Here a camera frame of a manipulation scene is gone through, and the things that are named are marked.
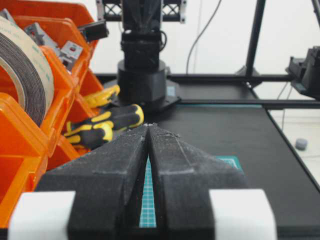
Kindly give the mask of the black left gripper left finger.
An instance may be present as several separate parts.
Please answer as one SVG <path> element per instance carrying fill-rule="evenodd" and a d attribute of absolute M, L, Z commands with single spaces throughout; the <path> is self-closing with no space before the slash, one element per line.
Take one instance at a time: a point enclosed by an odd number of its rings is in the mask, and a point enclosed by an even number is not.
<path fill-rule="evenodd" d="M 139 226 L 147 136 L 142 125 L 41 177 L 37 192 L 75 191 L 70 240 L 119 240 Z"/>

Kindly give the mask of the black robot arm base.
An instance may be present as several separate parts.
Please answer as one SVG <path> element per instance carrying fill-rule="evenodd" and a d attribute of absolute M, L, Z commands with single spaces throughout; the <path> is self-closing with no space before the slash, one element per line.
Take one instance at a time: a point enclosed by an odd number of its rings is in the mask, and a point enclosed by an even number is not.
<path fill-rule="evenodd" d="M 124 59 L 117 65 L 120 87 L 113 104 L 137 104 L 145 112 L 159 112 L 180 101 L 178 85 L 167 78 L 166 64 L 160 60 L 163 1 L 122 0 Z"/>

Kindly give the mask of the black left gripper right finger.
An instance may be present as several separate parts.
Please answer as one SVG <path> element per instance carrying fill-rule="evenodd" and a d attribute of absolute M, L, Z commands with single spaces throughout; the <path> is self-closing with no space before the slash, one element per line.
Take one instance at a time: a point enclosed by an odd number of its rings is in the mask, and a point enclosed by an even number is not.
<path fill-rule="evenodd" d="M 148 127 L 156 226 L 166 240 L 213 240 L 209 191 L 247 189 L 244 173 L 157 125 Z"/>

